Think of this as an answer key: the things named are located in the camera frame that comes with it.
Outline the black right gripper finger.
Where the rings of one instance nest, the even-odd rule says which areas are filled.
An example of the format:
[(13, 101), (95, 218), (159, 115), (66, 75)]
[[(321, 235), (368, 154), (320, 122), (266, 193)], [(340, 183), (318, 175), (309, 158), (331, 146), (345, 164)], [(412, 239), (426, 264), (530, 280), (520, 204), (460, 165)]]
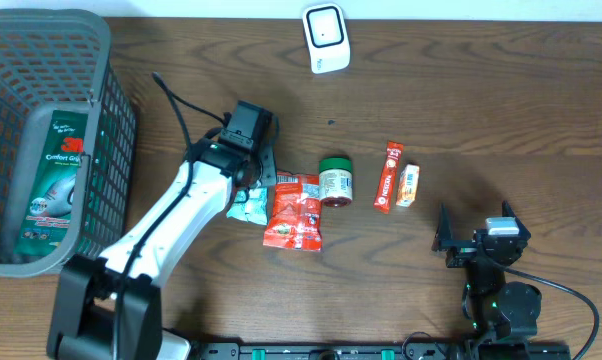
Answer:
[(510, 217), (510, 218), (517, 219), (517, 215), (515, 214), (514, 210), (512, 209), (512, 207), (510, 206), (508, 201), (502, 202), (501, 211), (502, 211), (503, 217)]
[(447, 251), (453, 246), (454, 235), (449, 213), (444, 204), (440, 205), (439, 221), (434, 236), (432, 250), (435, 252)]

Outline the small orange box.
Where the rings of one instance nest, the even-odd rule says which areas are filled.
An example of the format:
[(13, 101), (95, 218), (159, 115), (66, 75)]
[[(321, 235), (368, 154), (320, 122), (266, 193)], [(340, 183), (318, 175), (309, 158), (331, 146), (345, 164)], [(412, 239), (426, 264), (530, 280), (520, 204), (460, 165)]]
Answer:
[(420, 167), (418, 165), (408, 164), (400, 175), (397, 189), (396, 205), (401, 207), (410, 207), (416, 200), (418, 181), (420, 176)]

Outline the small red sachet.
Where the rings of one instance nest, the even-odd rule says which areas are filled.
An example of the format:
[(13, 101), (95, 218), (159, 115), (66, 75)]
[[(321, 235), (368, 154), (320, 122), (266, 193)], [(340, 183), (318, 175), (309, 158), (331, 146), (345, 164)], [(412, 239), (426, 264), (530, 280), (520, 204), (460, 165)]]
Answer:
[(390, 213), (391, 197), (403, 149), (403, 144), (393, 141), (389, 141), (387, 143), (386, 159), (384, 161), (376, 196), (374, 199), (374, 208), (384, 214)]

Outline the teal packet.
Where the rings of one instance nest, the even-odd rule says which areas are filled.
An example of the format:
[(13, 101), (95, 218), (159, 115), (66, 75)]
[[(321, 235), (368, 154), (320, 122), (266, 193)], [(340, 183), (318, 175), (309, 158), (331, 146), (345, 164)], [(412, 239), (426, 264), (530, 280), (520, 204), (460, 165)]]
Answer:
[(268, 189), (255, 188), (240, 190), (236, 193), (235, 200), (226, 213), (227, 218), (266, 226)]

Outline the green lid spice jar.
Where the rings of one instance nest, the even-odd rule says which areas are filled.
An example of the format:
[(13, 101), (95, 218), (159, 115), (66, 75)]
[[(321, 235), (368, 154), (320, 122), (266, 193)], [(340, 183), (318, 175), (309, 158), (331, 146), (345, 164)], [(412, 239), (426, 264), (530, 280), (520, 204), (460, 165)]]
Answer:
[(326, 207), (345, 207), (353, 200), (352, 162), (347, 157), (327, 157), (319, 163), (319, 195)]

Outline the red snack packet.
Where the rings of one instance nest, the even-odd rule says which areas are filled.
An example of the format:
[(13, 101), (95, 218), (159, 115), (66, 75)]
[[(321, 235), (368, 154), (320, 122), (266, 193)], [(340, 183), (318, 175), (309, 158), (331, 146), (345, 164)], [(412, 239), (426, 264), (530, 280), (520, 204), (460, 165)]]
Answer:
[(278, 171), (274, 190), (274, 205), (263, 245), (320, 252), (323, 241), (319, 177)]

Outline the white green packet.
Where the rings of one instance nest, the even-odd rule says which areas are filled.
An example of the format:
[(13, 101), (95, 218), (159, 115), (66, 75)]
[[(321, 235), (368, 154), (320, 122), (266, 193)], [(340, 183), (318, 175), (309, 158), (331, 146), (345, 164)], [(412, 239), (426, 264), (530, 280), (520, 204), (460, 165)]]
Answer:
[(77, 172), (84, 152), (88, 116), (55, 110), (42, 142), (14, 253), (47, 256), (65, 238), (71, 223)]

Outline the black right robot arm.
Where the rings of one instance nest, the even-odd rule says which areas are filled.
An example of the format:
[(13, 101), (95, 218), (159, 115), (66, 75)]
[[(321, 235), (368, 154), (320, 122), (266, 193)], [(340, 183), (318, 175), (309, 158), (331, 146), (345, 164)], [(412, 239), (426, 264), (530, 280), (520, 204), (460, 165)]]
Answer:
[(480, 335), (494, 341), (515, 341), (537, 334), (542, 295), (537, 287), (505, 279), (519, 260), (531, 234), (507, 202), (502, 215), (485, 220), (469, 240), (453, 234), (451, 217), (440, 207), (432, 249), (446, 254), (448, 268), (466, 273), (465, 313)]

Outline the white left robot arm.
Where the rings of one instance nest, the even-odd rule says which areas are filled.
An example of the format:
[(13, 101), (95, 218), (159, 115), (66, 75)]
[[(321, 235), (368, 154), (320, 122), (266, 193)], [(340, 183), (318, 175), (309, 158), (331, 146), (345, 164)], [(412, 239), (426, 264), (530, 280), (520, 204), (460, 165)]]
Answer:
[(215, 133), (188, 145), (177, 176), (146, 215), (96, 258), (59, 276), (46, 352), (52, 359), (186, 359), (164, 328), (161, 290), (201, 230), (240, 191), (276, 182), (279, 120), (240, 101)]

